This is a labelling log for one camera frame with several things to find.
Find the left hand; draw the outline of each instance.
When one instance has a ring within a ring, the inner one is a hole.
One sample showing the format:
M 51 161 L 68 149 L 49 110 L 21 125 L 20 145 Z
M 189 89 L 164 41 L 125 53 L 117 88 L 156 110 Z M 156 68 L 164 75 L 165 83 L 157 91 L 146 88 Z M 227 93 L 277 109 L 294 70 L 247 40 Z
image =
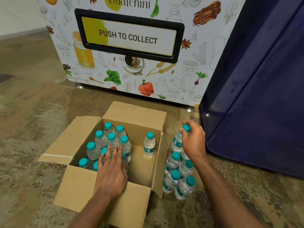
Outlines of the left hand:
M 98 160 L 98 170 L 94 188 L 94 196 L 107 197 L 110 201 L 119 197 L 127 185 L 127 172 L 123 164 L 122 147 L 117 151 L 117 145 L 110 155 L 111 147 L 108 147 L 105 155 L 105 163 L 102 164 L 104 154 Z

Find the hand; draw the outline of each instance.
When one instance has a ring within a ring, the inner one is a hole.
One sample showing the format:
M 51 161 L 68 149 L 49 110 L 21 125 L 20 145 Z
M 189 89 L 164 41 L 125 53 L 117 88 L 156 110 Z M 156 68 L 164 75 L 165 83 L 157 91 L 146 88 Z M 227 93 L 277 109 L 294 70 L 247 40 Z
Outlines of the hand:
M 183 128 L 179 128 L 182 135 L 183 149 L 194 166 L 198 161 L 206 159 L 205 132 L 201 126 L 192 120 L 184 120 L 183 124 L 189 124 L 191 132 L 188 134 Z
M 123 149 L 114 146 L 112 157 L 111 147 L 108 147 L 105 155 L 105 163 L 102 164 L 104 154 L 98 160 L 98 170 L 94 188 L 94 196 L 107 197 L 110 201 L 119 197 L 127 185 L 127 172 L 123 164 Z

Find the plastic water bottle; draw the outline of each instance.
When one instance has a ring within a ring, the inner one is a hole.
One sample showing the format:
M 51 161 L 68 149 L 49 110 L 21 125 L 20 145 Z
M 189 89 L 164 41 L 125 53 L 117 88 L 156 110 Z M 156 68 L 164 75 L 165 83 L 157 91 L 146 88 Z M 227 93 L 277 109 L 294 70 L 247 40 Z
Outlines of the plastic water bottle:
M 173 152 L 173 154 L 167 158 L 165 174 L 167 174 L 173 170 L 176 170 L 178 168 L 178 166 L 180 164 L 179 157 L 180 157 L 180 154 L 178 152 Z
M 116 137 L 118 138 L 118 140 L 120 141 L 122 136 L 126 136 L 127 133 L 124 130 L 123 126 L 117 126 L 116 127 Z
M 107 147 L 104 147 L 102 150 L 101 150 L 101 154 L 104 154 L 104 155 L 106 155 L 106 153 L 107 153 Z
M 87 156 L 94 162 L 96 162 L 101 155 L 100 148 L 96 146 L 94 142 L 87 144 Z
M 191 130 L 191 127 L 188 124 L 183 125 L 183 129 L 189 133 Z M 173 140 L 171 148 L 173 151 L 181 152 L 183 150 L 183 143 L 181 141 L 181 133 L 180 131 L 177 131 L 175 138 Z
M 170 194 L 178 185 L 178 180 L 180 178 L 180 173 L 178 170 L 173 170 L 167 173 L 163 181 L 163 192 L 165 194 Z
M 79 167 L 85 168 L 87 170 L 93 170 L 93 162 L 86 157 L 80 159 Z
M 190 159 L 190 158 L 188 158 L 188 156 L 184 150 L 182 150 L 180 154 L 181 154 L 181 156 L 179 157 L 180 162 L 187 161 Z
M 185 200 L 194 191 L 195 183 L 196 180 L 193 176 L 182 179 L 174 190 L 176 198 L 178 200 Z
M 126 171 L 128 172 L 128 158 L 127 158 L 127 156 L 125 155 L 124 152 L 123 152 L 123 163 L 125 164 Z
M 108 145 L 108 138 L 103 134 L 101 130 L 96 131 L 95 133 L 95 144 L 98 146 L 100 149 L 103 147 L 107 147 Z
M 109 133 L 115 133 L 115 129 L 114 127 L 112 126 L 112 123 L 111 122 L 107 122 L 105 123 L 105 128 L 103 130 L 103 133 L 105 136 L 107 136 Z
M 131 160 L 131 142 L 128 137 L 122 136 L 119 145 L 123 148 L 123 153 L 127 156 L 129 162 Z
M 97 169 L 98 169 L 98 161 L 94 163 L 93 167 L 94 167 L 94 171 L 97 171 Z
M 119 140 L 116 138 L 116 135 L 114 133 L 108 134 L 108 140 L 108 146 L 111 146 L 111 151 L 113 151 L 115 145 L 117 145 L 118 148 Z
M 193 167 L 192 161 L 187 160 L 185 162 L 182 162 L 179 165 L 179 168 L 178 168 L 178 170 L 179 170 L 179 172 L 181 174 L 180 178 L 183 179 L 184 177 L 187 177 L 187 176 L 191 175 L 192 172 L 193 172 L 193 169 L 194 169 L 194 167 Z
M 145 155 L 145 157 L 147 158 L 151 158 L 154 155 L 154 151 L 155 151 L 155 144 L 156 144 L 156 140 L 154 138 L 154 134 L 152 132 L 149 132 L 147 134 L 147 137 L 145 137 L 145 140 L 143 141 L 143 153 Z

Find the speckled stone floor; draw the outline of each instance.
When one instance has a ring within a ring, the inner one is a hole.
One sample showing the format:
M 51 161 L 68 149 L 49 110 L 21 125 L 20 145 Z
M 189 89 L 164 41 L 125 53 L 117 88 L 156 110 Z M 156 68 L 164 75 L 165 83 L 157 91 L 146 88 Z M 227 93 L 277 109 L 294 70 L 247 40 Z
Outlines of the speckled stone floor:
M 77 89 L 66 80 L 46 32 L 0 42 L 0 227 L 68 226 L 76 212 L 52 204 L 65 166 L 37 159 L 75 116 L 101 116 L 112 101 L 166 111 L 168 145 L 183 119 L 199 122 L 198 112 L 187 113 L 181 105 L 93 87 Z M 210 158 L 266 226 L 304 227 L 304 181 Z M 183 202 L 152 194 L 144 227 L 213 227 L 201 181 Z

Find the beetroot illustration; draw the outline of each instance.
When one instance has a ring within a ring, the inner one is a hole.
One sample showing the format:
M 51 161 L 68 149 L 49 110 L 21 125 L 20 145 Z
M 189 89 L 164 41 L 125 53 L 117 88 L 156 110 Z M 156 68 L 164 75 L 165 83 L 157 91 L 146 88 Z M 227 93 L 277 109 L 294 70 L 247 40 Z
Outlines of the beetroot illustration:
M 196 72 L 197 73 L 197 75 L 199 76 L 199 78 L 197 79 L 197 81 L 195 81 L 194 82 L 194 86 L 196 86 L 197 84 L 199 84 L 199 80 L 201 79 L 201 78 L 204 78 L 204 77 L 208 77 L 205 73 L 202 73 L 202 72 Z

